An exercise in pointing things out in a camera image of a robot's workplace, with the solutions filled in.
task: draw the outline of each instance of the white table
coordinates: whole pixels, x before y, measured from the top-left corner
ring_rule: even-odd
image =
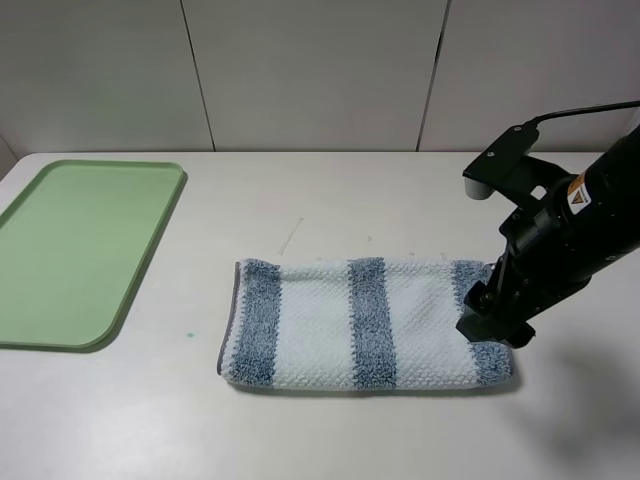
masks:
[[[573,172],[597,158],[539,156]],[[0,209],[63,158],[172,161],[189,180],[110,346],[93,354],[0,350],[0,478],[637,479],[637,254],[533,321],[538,337],[517,352],[515,387],[286,397],[238,391],[216,375],[239,258],[494,261],[512,205],[499,195],[466,198],[460,175],[473,157],[95,153],[20,161],[0,183]]]

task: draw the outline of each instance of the blue stripe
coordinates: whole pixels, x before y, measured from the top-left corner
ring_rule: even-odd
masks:
[[[396,352],[382,258],[349,262],[349,301],[353,331],[355,387],[358,390],[396,386]]]
[[[453,265],[453,285],[458,310],[464,312],[464,297],[478,281],[487,282],[491,270],[482,262],[458,260]],[[476,363],[478,384],[495,385],[511,377],[513,373],[509,347],[496,342],[471,343],[471,353]]]
[[[231,360],[235,382],[270,387],[275,370],[278,321],[280,318],[280,267],[260,260],[248,260],[240,300],[243,325]]]

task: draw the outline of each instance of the green tray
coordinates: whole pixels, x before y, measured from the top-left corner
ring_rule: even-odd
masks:
[[[185,181],[172,163],[43,168],[0,215],[0,347],[112,340]]]

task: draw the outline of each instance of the folded towel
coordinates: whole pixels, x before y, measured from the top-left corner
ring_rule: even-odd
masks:
[[[252,387],[431,390],[495,385],[508,347],[455,326],[477,261],[363,258],[303,266],[236,264],[218,373]]]

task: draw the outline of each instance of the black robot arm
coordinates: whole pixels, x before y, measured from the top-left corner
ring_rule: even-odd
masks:
[[[465,297],[457,328],[469,341],[525,346],[535,335],[529,319],[640,246],[640,127],[580,175],[527,155],[542,121],[633,107],[640,101],[536,117],[509,128],[464,171],[469,196],[495,190],[517,205],[500,226],[507,245],[491,278]],[[531,194],[538,186],[540,199]]]

